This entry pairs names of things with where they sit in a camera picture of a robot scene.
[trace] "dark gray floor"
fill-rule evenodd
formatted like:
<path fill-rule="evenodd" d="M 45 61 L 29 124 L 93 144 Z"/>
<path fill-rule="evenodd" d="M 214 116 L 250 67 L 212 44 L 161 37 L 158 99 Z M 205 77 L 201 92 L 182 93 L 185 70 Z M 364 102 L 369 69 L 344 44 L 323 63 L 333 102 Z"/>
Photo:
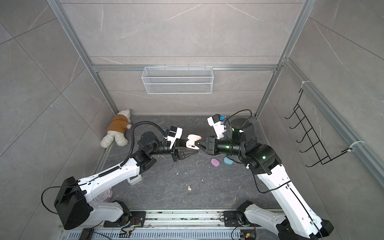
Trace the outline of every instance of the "dark gray floor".
<path fill-rule="evenodd" d="M 160 127 L 176 126 L 183 128 L 183 137 L 188 134 L 215 136 L 213 127 L 207 122 L 208 116 L 132 116 L 132 123 L 152 121 Z M 259 142 L 264 142 L 254 117 Z M 135 129 L 135 141 L 145 131 L 154 132 L 159 139 L 161 133 L 150 125 Z M 126 131 L 129 139 L 130 130 Z M 123 161 L 129 152 L 130 143 L 113 147 L 105 163 L 105 169 Z M 130 209 L 196 209 L 196 208 L 236 208 L 246 200 L 253 201 L 262 208 L 280 208 L 271 193 L 257 192 L 251 171 L 241 164 L 226 165 L 224 155 L 209 156 L 203 151 L 174 162 L 170 155 L 156 155 L 157 163 L 142 174 L 143 180 L 134 186 L 123 181 L 113 187 L 113 199 L 123 200 Z M 220 166 L 215 168 L 210 160 L 216 158 Z M 261 190 L 266 189 L 257 178 Z"/>

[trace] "teddy bear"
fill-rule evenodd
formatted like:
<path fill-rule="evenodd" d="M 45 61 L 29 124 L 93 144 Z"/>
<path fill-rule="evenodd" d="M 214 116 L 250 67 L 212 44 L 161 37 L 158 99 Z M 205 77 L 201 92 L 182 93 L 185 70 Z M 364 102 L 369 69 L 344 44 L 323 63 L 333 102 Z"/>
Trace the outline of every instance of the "teddy bear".
<path fill-rule="evenodd" d="M 113 140 L 116 140 L 118 146 L 125 146 L 128 144 L 128 140 L 124 137 L 125 130 L 130 129 L 131 125 L 131 113 L 129 109 L 120 111 L 109 124 L 107 128 L 107 135 L 103 137 L 100 142 L 100 146 L 107 148 L 111 145 Z"/>

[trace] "wire basket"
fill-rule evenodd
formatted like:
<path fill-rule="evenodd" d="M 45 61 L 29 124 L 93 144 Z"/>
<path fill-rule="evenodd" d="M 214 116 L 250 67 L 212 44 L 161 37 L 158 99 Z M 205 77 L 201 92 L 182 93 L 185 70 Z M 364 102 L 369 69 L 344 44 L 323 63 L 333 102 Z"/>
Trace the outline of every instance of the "wire basket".
<path fill-rule="evenodd" d="M 212 93 L 212 67 L 146 67 L 141 76 L 148 94 Z"/>

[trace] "purple oval object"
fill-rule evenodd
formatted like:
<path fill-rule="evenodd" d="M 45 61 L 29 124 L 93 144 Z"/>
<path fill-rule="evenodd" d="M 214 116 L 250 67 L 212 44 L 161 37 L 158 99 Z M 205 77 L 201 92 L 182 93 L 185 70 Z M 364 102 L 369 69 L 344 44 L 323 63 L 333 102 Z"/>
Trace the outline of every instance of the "purple oval object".
<path fill-rule="evenodd" d="M 214 166 L 214 167 L 218 167 L 220 165 L 220 162 L 216 159 L 216 158 L 212 158 L 211 160 L 211 164 Z"/>

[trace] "zip tie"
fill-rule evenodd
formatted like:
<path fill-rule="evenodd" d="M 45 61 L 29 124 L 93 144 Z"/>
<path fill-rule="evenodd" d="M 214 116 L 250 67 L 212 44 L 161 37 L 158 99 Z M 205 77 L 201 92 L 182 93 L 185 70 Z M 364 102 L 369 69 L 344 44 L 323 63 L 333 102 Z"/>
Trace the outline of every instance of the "zip tie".
<path fill-rule="evenodd" d="M 355 145 L 355 144 L 358 143 L 358 142 L 366 143 L 365 141 L 356 141 L 356 142 L 352 143 L 352 144 L 349 146 L 349 148 L 347 149 L 347 152 L 351 152 L 351 151 L 352 151 L 352 146 Z"/>
<path fill-rule="evenodd" d="M 303 88 L 303 84 L 304 84 L 304 83 L 308 83 L 308 82 L 310 82 L 310 81 L 302 81 L 302 82 L 301 82 L 301 87 L 300 87 L 300 88 Z"/>

